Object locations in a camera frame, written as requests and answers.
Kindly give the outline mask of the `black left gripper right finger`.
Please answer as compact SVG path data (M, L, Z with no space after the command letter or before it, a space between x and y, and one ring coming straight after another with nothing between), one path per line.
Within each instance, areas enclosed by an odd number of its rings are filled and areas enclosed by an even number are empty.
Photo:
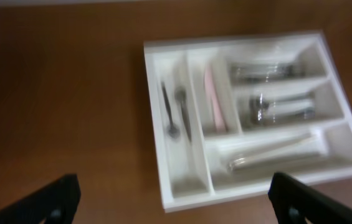
M279 223L352 223L352 209L276 172L268 192Z

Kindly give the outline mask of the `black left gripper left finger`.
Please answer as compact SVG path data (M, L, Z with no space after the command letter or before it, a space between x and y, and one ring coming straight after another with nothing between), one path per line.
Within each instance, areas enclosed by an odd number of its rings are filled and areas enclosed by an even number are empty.
M77 212L81 190L76 174L66 174L0 210L0 223L68 223Z

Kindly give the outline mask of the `pink plastic knife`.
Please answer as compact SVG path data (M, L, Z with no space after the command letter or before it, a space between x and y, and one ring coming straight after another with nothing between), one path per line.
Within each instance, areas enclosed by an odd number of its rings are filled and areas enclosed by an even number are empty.
M210 67L207 67L204 73L204 89L206 98L211 105L215 129L217 132L224 132L226 131L226 123L224 121L221 106L219 104L217 91Z

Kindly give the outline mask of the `large steel tablespoon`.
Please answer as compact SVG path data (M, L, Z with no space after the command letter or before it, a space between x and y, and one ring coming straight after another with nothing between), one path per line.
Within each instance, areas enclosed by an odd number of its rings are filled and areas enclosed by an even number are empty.
M276 104L282 104L290 101L300 101L313 99L314 95L307 93L305 95L296 95L287 98L278 98L278 99L265 99L263 95L251 97L249 99L249 108L251 110L268 110L271 106Z

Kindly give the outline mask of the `steel fork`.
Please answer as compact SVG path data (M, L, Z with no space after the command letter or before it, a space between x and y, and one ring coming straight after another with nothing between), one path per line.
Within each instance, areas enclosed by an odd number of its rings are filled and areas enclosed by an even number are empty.
M258 84L258 83L268 83L277 82L282 80L292 80L296 78L304 78L304 73L284 73L284 74L272 74L272 75L231 75L231 82L233 84Z
M294 67L292 63L240 63L232 64L231 73L248 73L254 75L261 74L283 74L289 72Z

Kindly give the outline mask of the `small thin steel teaspoon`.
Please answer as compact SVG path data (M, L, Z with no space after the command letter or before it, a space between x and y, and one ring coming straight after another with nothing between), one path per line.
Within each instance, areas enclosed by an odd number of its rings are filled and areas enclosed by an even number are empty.
M166 112L168 115L168 120L169 120L168 127L166 128L167 134L170 138L177 139L180 135L180 131L179 131L179 128L173 122L173 116L172 116L172 112L171 112L169 98L168 98L168 94L167 94L166 86L165 86L164 82L161 82L161 91L163 94L164 105L165 105Z

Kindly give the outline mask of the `steel teaspoon patterned handle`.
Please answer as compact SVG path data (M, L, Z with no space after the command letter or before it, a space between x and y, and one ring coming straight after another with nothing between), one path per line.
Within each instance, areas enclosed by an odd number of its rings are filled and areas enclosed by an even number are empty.
M181 87L176 89L174 92L174 97L180 107L181 116L182 116L185 131L186 131L186 135L188 137L189 142L192 143L191 123L189 120L186 90Z

